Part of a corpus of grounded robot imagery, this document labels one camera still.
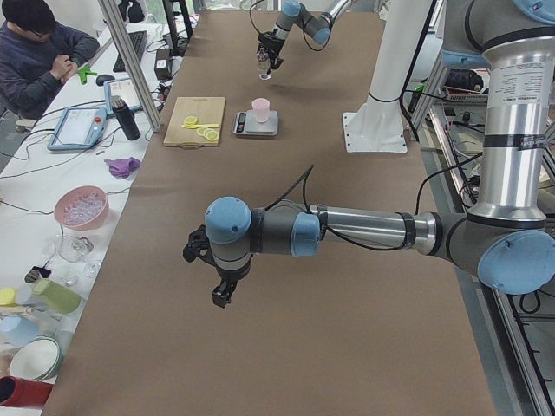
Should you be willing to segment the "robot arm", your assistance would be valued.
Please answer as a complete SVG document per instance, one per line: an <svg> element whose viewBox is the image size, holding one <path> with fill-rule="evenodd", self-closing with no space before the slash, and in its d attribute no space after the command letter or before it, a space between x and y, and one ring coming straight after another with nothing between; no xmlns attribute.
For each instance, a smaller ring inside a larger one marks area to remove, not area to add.
<svg viewBox="0 0 555 416"><path fill-rule="evenodd" d="M315 18L286 1L272 30L258 29L257 60L269 76L294 25L327 46L337 19L354 1L336 1ZM368 99L343 123L359 152L392 153L404 145L402 104L435 1L392 3ZM466 214L377 212L309 205L312 167L265 208L235 197L212 202L205 223L189 235L183 257L213 266L221 282L214 304L231 303L247 276L251 255L313 256L329 234L368 250L414 249L436 256L509 295L539 289L554 276L554 239L537 207L540 168L554 71L554 1L447 1L441 63L447 68L489 67L485 138L478 202ZM285 197L303 181L303 205Z"/></svg>
<svg viewBox="0 0 555 416"><path fill-rule="evenodd" d="M271 72L279 69L284 61L280 55L281 50L294 26L302 30L304 41L311 50L323 50L329 42L336 20L353 3L355 1L334 1L320 16L314 16L303 3L284 1L273 28L265 32L260 31L250 17L251 25L258 33L258 77L262 81L270 80ZM249 16L253 8L251 6L249 9Z"/></svg>

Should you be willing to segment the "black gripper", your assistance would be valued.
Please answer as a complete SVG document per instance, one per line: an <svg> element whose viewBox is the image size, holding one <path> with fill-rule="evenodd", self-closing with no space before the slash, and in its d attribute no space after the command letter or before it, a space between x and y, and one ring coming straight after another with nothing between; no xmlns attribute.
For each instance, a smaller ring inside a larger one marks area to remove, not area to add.
<svg viewBox="0 0 555 416"><path fill-rule="evenodd" d="M271 71L277 70L284 61L280 56L284 41L277 38L272 32L267 31L258 34L258 46L263 45L268 52L271 61Z"/></svg>
<svg viewBox="0 0 555 416"><path fill-rule="evenodd" d="M251 255L247 255L246 264L232 266L231 270L225 270L216 264L212 254L212 248L208 236L206 235L206 227L202 224L199 228L189 234L188 242L182 251L183 258L188 262L193 262L199 258L204 263L213 266L221 278L220 285L212 291L212 302L214 305L225 308L232 301L232 295L237 287L237 282L250 271Z"/></svg>

